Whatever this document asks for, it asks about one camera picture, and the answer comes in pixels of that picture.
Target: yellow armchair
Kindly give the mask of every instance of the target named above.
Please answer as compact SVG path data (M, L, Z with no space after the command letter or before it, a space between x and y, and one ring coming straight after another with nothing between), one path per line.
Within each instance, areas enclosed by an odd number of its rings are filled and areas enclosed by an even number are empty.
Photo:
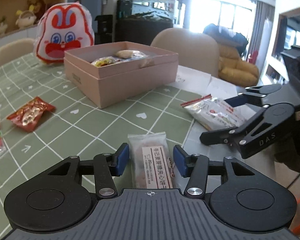
M236 48L219 44L219 78L241 87L256 86L259 80L258 68L243 61Z

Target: table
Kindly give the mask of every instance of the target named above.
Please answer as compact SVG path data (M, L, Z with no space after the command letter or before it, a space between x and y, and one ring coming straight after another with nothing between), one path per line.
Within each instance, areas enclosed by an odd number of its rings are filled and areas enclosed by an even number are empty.
M0 238L11 230L3 201L13 188L70 155L85 160L113 153L127 141L128 132L165 131L170 152L180 144L189 154L201 153L211 160L229 155L241 159L225 145L203 146L199 136L205 129L180 107L209 93L225 99L235 96L236 89L209 74L179 66L176 82L101 110L65 78L63 65L44 65L29 54L1 67L0 118L7 153L0 158ZM5 117L35 96L57 109L45 113L33 133L26 133ZM246 118L254 114L248 107L239 110ZM183 190L187 179L175 173L176 184ZM84 176L82 185L94 192L93 181L92 176ZM130 168L114 181L118 190L131 187ZM209 178L207 191L219 185L219 178Z

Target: cartoon eye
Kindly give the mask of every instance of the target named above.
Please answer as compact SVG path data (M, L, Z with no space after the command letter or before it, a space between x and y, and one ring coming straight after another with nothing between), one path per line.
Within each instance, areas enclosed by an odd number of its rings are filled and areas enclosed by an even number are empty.
M65 41L66 42L71 42L75 40L75 35L73 32L68 32L65 36Z
M51 36L51 43L57 43L57 44L60 44L61 42L61 35L59 33L54 33L52 36Z

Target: rabbit plush pillow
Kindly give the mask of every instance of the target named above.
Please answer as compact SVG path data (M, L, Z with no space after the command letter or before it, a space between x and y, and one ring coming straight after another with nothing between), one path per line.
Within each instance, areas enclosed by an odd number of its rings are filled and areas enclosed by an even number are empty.
M38 23L34 54L43 62L63 62L65 51L94 45L90 12L80 3L50 7Z

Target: gray ribbed plate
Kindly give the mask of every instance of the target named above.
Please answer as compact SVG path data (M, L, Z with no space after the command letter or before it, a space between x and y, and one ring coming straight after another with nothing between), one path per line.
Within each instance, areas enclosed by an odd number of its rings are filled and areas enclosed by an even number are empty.
M297 240L287 229L267 234L236 231L211 215L202 200L184 197L177 189L125 189L101 200L79 225L52 234L16 229L7 240Z

